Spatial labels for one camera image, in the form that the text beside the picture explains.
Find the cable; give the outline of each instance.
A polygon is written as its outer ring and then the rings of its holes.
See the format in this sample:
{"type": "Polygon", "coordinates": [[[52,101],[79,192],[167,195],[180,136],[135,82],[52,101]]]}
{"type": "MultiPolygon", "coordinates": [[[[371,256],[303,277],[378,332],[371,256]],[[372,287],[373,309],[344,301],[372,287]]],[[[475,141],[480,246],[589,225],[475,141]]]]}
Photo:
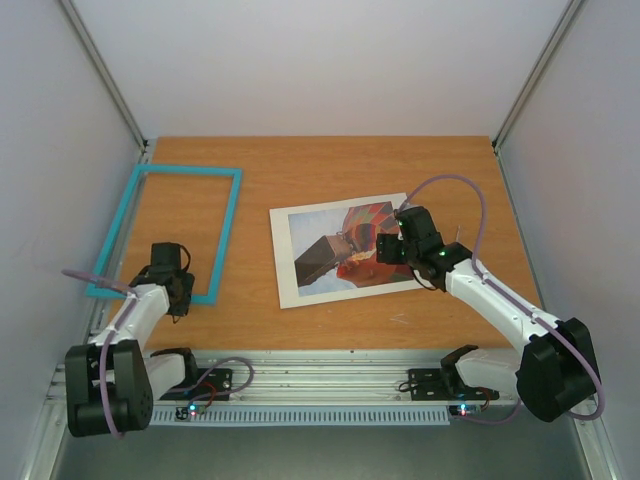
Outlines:
{"type": "Polygon", "coordinates": [[[410,392],[411,390],[415,390],[416,388],[423,388],[426,387],[428,385],[441,385],[442,384],[442,379],[437,378],[437,379],[433,379],[433,380],[407,380],[406,382],[402,382],[400,385],[398,385],[398,392],[400,393],[407,393],[410,392]]]}
{"type": "Polygon", "coordinates": [[[205,387],[209,387],[211,389],[211,397],[209,398],[209,401],[204,406],[204,410],[202,411],[202,413],[204,413],[207,411],[207,408],[209,408],[213,403],[213,399],[216,398],[216,393],[218,393],[218,391],[216,390],[216,387],[211,385],[209,382],[202,382],[202,385],[204,385],[205,387]]]}
{"type": "Polygon", "coordinates": [[[182,271],[186,273],[187,270],[189,270],[189,266],[191,266],[191,254],[189,253],[189,250],[187,250],[187,247],[185,247],[182,244],[179,244],[179,245],[180,245],[180,250],[183,250],[184,253],[187,255],[187,264],[182,269],[182,271]]]}
{"type": "Polygon", "coordinates": [[[411,270],[411,275],[413,275],[413,278],[416,279],[416,282],[418,282],[420,285],[423,286],[423,288],[426,288],[427,290],[431,290],[434,291],[436,289],[436,287],[427,287],[424,283],[422,283],[419,279],[418,276],[416,275],[416,271],[413,268],[410,268],[411,270]]]}
{"type": "Polygon", "coordinates": [[[200,385],[214,369],[218,368],[221,365],[224,365],[225,363],[229,363],[229,362],[239,362],[239,363],[242,363],[242,364],[246,365],[246,367],[249,369],[249,378],[247,379],[246,382],[244,382],[239,387],[232,388],[231,390],[227,390],[227,391],[224,391],[224,392],[216,392],[215,396],[216,397],[221,397],[221,396],[225,396],[226,397],[227,395],[231,395],[232,393],[241,392],[242,390],[247,388],[249,385],[251,385],[251,383],[253,382],[253,377],[255,376],[256,372],[253,369],[253,365],[251,365],[251,362],[248,359],[243,358],[243,357],[229,357],[229,358],[223,358],[222,360],[218,360],[213,365],[211,365],[202,375],[200,375],[200,378],[198,379],[198,381],[196,383],[194,383],[193,385],[191,385],[190,387],[172,388],[171,390],[169,390],[169,393],[190,392],[191,390],[196,388],[198,385],[200,385]]]}
{"type": "Polygon", "coordinates": [[[489,389],[485,387],[480,387],[480,391],[484,393],[484,396],[487,398],[487,400],[484,402],[484,405],[480,407],[480,411],[484,412],[487,408],[489,408],[489,405],[491,404],[491,394],[489,393],[489,389]]]}
{"type": "Polygon", "coordinates": [[[481,418],[474,418],[466,415],[453,415],[453,418],[464,420],[466,422],[477,423],[478,425],[491,425],[491,426],[505,425],[509,422],[512,422],[513,419],[518,416],[518,413],[520,413],[521,407],[522,407],[522,400],[518,399],[518,403],[516,403],[516,406],[513,408],[511,413],[507,415],[505,418],[503,418],[502,420],[483,420],[481,418]]]}
{"type": "Polygon", "coordinates": [[[407,205],[413,199],[413,197],[427,185],[430,185],[431,183],[437,182],[439,180],[448,180],[448,179],[459,180],[463,183],[466,183],[476,192],[476,194],[478,195],[478,199],[480,200],[480,208],[481,208],[480,227],[478,228],[478,235],[476,237],[476,241],[473,246],[473,252],[471,254],[471,266],[474,272],[482,279],[484,283],[486,283],[491,288],[493,288],[493,290],[496,291],[498,294],[502,295],[502,297],[505,300],[510,302],[514,307],[516,307],[518,310],[523,312],[527,317],[529,317],[532,321],[536,322],[538,325],[544,328],[547,332],[549,332],[556,340],[558,340],[576,358],[576,360],[578,360],[582,368],[584,368],[587,374],[589,375],[589,378],[591,379],[591,382],[593,383],[596,389],[596,394],[598,395],[598,406],[595,412],[593,412],[590,415],[580,415],[573,412],[567,412],[567,415],[569,415],[570,417],[576,420],[595,420],[596,418],[600,417],[600,415],[602,415],[602,412],[604,411],[606,400],[605,400],[604,390],[602,388],[602,383],[600,382],[598,375],[596,374],[593,367],[591,367],[589,362],[587,362],[584,356],[573,345],[571,345],[571,342],[569,342],[566,338],[560,335],[560,333],[555,328],[549,325],[542,318],[538,317],[530,308],[523,305],[520,301],[514,298],[513,295],[505,291],[502,287],[497,285],[493,280],[491,280],[490,278],[485,278],[485,272],[483,272],[478,266],[478,253],[480,251],[480,246],[482,245],[482,240],[487,227],[487,201],[485,200],[484,194],[482,193],[482,190],[480,190],[480,187],[478,187],[477,184],[475,184],[472,180],[468,179],[467,177],[463,177],[462,175],[458,175],[455,173],[436,175],[435,177],[431,177],[425,180],[424,182],[422,182],[409,195],[407,195],[406,200],[402,202],[402,204],[400,204],[400,207],[398,208],[398,210],[402,211],[405,208],[407,208],[407,205]]]}
{"type": "Polygon", "coordinates": [[[62,274],[67,277],[75,278],[77,280],[82,280],[83,282],[93,283],[96,286],[101,288],[108,288],[109,290],[113,290],[118,293],[126,293],[127,299],[125,300],[126,307],[122,312],[122,315],[116,320],[113,324],[113,329],[107,334],[107,337],[102,344],[102,348],[100,349],[100,360],[98,363],[98,370],[100,375],[100,399],[102,401],[102,409],[104,410],[104,418],[107,422],[107,427],[109,427],[109,432],[115,438],[124,437],[123,433],[118,431],[116,427],[116,423],[113,420],[113,415],[111,414],[111,405],[109,404],[109,390],[107,389],[107,353],[109,351],[109,345],[111,344],[113,337],[116,336],[120,327],[126,322],[127,318],[133,311],[134,307],[137,305],[140,298],[138,297],[138,293],[131,288],[129,285],[118,282],[115,280],[110,280],[106,277],[101,277],[99,275],[94,275],[88,272],[80,272],[78,270],[70,270],[63,269],[62,274]]]}
{"type": "Polygon", "coordinates": [[[213,385],[211,385],[209,382],[202,382],[202,385],[204,385],[205,387],[209,387],[211,389],[211,393],[203,393],[200,395],[196,395],[195,397],[193,397],[191,400],[189,400],[189,403],[187,404],[187,408],[189,408],[190,411],[191,410],[191,405],[193,405],[194,403],[196,403],[198,400],[204,400],[205,398],[208,398],[209,401],[207,402],[207,404],[204,406],[204,409],[202,410],[202,412],[200,412],[200,414],[202,415],[204,412],[207,411],[207,408],[209,408],[211,406],[211,404],[213,403],[213,399],[216,396],[216,393],[218,392],[216,390],[216,387],[214,387],[213,385]]]}

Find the metal floor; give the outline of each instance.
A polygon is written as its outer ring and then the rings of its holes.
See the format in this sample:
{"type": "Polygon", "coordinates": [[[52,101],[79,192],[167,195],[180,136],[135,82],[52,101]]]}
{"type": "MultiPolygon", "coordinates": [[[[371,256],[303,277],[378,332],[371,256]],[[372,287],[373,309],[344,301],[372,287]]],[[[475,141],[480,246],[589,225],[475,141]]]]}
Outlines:
{"type": "MultiPolygon", "coordinates": [[[[495,408],[497,415],[505,409],[495,408]]],[[[591,478],[567,418],[487,427],[151,427],[63,441],[53,479],[591,478]]]]}

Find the black bracket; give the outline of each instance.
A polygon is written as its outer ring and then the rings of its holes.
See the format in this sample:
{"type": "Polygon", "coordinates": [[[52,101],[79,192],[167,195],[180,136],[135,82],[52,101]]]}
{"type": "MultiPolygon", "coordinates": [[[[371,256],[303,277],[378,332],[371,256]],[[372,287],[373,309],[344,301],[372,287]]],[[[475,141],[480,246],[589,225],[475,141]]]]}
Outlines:
{"type": "MultiPolygon", "coordinates": [[[[408,374],[409,380],[403,384],[406,385],[406,390],[403,389],[401,391],[408,390],[413,401],[455,400],[468,402],[487,399],[482,390],[467,386],[459,389],[455,395],[451,395],[439,368],[412,368],[408,371],[408,374]]],[[[500,398],[500,394],[495,390],[486,390],[489,392],[491,400],[500,398]]]]}
{"type": "MultiPolygon", "coordinates": [[[[206,372],[206,368],[198,369],[198,373],[196,378],[200,378],[204,372],[206,372]]],[[[175,388],[186,388],[193,385],[195,381],[184,381],[180,385],[176,385],[175,388]]],[[[216,397],[215,402],[227,402],[229,401],[229,395],[224,395],[224,392],[228,392],[233,387],[233,370],[230,368],[215,368],[213,369],[206,378],[202,381],[210,383],[216,389],[216,397]]],[[[193,397],[198,395],[205,395],[207,393],[211,393],[211,389],[206,385],[198,385],[193,390],[184,393],[167,393],[163,395],[160,400],[185,400],[189,401],[193,397]]]]}
{"type": "Polygon", "coordinates": [[[184,359],[184,381],[182,383],[186,385],[193,385],[198,381],[198,365],[196,364],[196,357],[193,356],[190,348],[178,347],[178,348],[165,348],[164,350],[157,350],[153,352],[150,357],[158,357],[160,355],[182,355],[184,359]]]}
{"type": "Polygon", "coordinates": [[[154,243],[151,245],[151,263],[140,270],[140,273],[129,284],[162,285],[169,297],[169,315],[184,317],[189,313],[191,292],[195,277],[188,273],[191,265],[189,251],[179,243],[154,243]],[[187,264],[182,267],[181,251],[187,255],[187,264]]]}
{"type": "MultiPolygon", "coordinates": [[[[98,362],[102,347],[71,347],[64,360],[67,421],[74,437],[109,433],[100,397],[98,362]]],[[[136,340],[123,340],[107,350],[107,370],[115,383],[107,384],[111,415],[120,432],[144,430],[153,413],[153,392],[136,340]]]]}
{"type": "Polygon", "coordinates": [[[449,396],[455,397],[466,388],[466,385],[458,374],[456,363],[458,363],[458,360],[460,360],[464,355],[477,349],[477,345],[465,345],[464,347],[460,347],[447,354],[446,357],[440,360],[440,373],[449,396]]]}
{"type": "Polygon", "coordinates": [[[445,292],[447,273],[458,263],[471,258],[471,252],[458,242],[445,245],[431,214],[424,207],[396,211],[395,218],[402,239],[395,234],[379,233],[376,237],[376,261],[408,265],[435,288],[445,292]]]}
{"type": "MultiPolygon", "coordinates": [[[[591,335],[584,323],[572,318],[557,322],[556,330],[582,354],[599,378],[591,335]]],[[[550,333],[531,338],[516,376],[522,402],[544,422],[552,422],[596,391],[582,365],[550,333]]]]}

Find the hot air balloon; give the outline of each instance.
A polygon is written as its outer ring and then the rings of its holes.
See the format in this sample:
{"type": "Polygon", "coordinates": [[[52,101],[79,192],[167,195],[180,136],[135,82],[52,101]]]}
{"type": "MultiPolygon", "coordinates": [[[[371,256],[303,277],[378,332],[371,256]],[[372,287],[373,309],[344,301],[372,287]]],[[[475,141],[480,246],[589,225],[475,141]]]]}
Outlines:
{"type": "Polygon", "coordinates": [[[321,237],[296,259],[298,286],[311,285],[333,268],[356,287],[411,280],[409,267],[376,262],[378,233],[398,232],[391,202],[351,207],[340,232],[321,237]]]}

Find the metal frame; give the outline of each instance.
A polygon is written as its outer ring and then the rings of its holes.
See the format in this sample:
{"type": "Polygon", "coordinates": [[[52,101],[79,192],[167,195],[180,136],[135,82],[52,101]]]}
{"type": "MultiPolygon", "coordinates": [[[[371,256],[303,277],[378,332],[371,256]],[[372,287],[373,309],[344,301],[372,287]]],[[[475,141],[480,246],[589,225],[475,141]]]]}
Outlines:
{"type": "Polygon", "coordinates": [[[499,149],[507,139],[511,128],[515,124],[516,120],[520,116],[523,108],[529,101],[531,94],[535,90],[536,86],[540,82],[540,79],[546,72],[551,60],[555,56],[558,51],[562,41],[566,37],[569,29],[574,24],[578,14],[582,10],[582,7],[587,2],[587,0],[569,0],[567,6],[565,7],[558,23],[556,23],[553,31],[551,32],[551,36],[547,40],[542,52],[538,56],[536,63],[533,65],[533,69],[529,73],[527,80],[525,81],[522,89],[518,93],[518,97],[514,102],[511,110],[507,114],[507,118],[505,118],[500,130],[496,134],[496,138],[493,141],[493,146],[496,149],[499,149]]]}
{"type": "MultiPolygon", "coordinates": [[[[148,152],[141,157],[140,163],[149,163],[152,160],[151,156],[152,152],[148,152]]],[[[508,182],[505,181],[505,185],[508,191],[508,182]]],[[[122,266],[141,191],[142,185],[138,184],[123,216],[106,268],[110,275],[115,275],[122,266]]],[[[104,326],[112,303],[109,299],[95,299],[94,302],[88,322],[87,339],[104,326]]],[[[234,408],[236,412],[243,412],[244,418],[248,415],[252,419],[259,418],[257,415],[267,407],[304,407],[305,411],[313,413],[326,412],[327,407],[334,412],[349,411],[353,407],[361,407],[364,412],[409,411],[415,404],[412,404],[409,393],[397,391],[397,385],[404,380],[409,368],[436,367],[446,353],[448,351],[444,350],[194,352],[198,364],[203,367],[229,356],[243,356],[252,361],[258,373],[254,383],[250,389],[234,395],[227,407],[234,408]]],[[[229,367],[234,370],[234,383],[241,384],[247,379],[246,367],[239,364],[230,364],[229,367]]],[[[47,393],[38,429],[34,434],[33,447],[24,470],[25,475],[22,477],[24,479],[49,479],[53,472],[55,459],[62,445],[61,432],[64,433],[66,430],[64,381],[64,365],[59,365],[47,393]],[[58,412],[57,416],[52,416],[51,412],[58,412]]],[[[506,406],[512,405],[514,401],[513,398],[502,398],[495,404],[506,406]]],[[[445,408],[449,403],[451,402],[429,402],[428,407],[445,408]]],[[[178,405],[182,406],[184,402],[156,403],[158,412],[169,412],[178,405]]],[[[155,423],[200,428],[214,426],[207,421],[208,417],[201,422],[183,423],[169,421],[166,415],[168,414],[158,417],[155,423]]],[[[297,424],[304,425],[305,422],[299,421],[297,424]]],[[[602,420],[576,421],[575,425],[592,477],[619,479],[615,456],[602,420]]]]}
{"type": "Polygon", "coordinates": [[[116,108],[128,125],[129,130],[131,131],[131,135],[135,139],[136,143],[140,146],[140,150],[144,151],[147,141],[142,134],[142,130],[140,130],[136,119],[133,117],[131,110],[129,110],[129,107],[127,106],[127,102],[125,102],[122,94],[120,93],[118,85],[113,80],[113,77],[111,76],[111,73],[109,72],[109,69],[107,68],[104,60],[102,59],[102,56],[100,55],[96,44],[93,42],[91,34],[89,34],[87,27],[82,21],[80,12],[78,12],[78,9],[76,8],[73,0],[58,0],[58,3],[62,7],[62,10],[69,20],[69,23],[78,35],[80,43],[89,56],[89,60],[91,60],[91,63],[104,82],[105,87],[109,91],[109,94],[113,99],[113,103],[116,105],[116,108]]]}
{"type": "MultiPolygon", "coordinates": [[[[148,173],[166,173],[177,175],[204,175],[204,176],[225,176],[231,177],[231,192],[227,201],[227,208],[222,223],[222,232],[218,240],[218,248],[216,258],[211,272],[209,281],[209,290],[206,295],[193,295],[192,303],[198,305],[215,305],[218,298],[218,290],[220,289],[220,281],[222,279],[222,271],[224,268],[224,260],[229,245],[229,237],[231,236],[231,226],[233,225],[233,216],[235,214],[236,204],[238,203],[238,195],[240,193],[240,184],[242,183],[242,169],[240,168],[220,168],[220,167],[191,167],[183,165],[151,165],[140,163],[133,168],[129,182],[124,190],[116,214],[111,222],[111,227],[107,233],[107,237],[102,246],[96,266],[93,269],[95,275],[104,275],[105,267],[111,257],[114,244],[121,231],[122,222],[127,211],[130,210],[129,204],[136,192],[136,188],[140,179],[148,173]]],[[[98,288],[90,283],[86,289],[86,295],[97,298],[122,298],[122,295],[111,290],[98,288]]]]}
{"type": "Polygon", "coordinates": [[[411,406],[259,406],[242,407],[218,404],[202,414],[176,417],[175,408],[156,405],[152,426],[208,428],[322,426],[322,427],[414,427],[449,425],[445,407],[416,404],[411,406]]]}

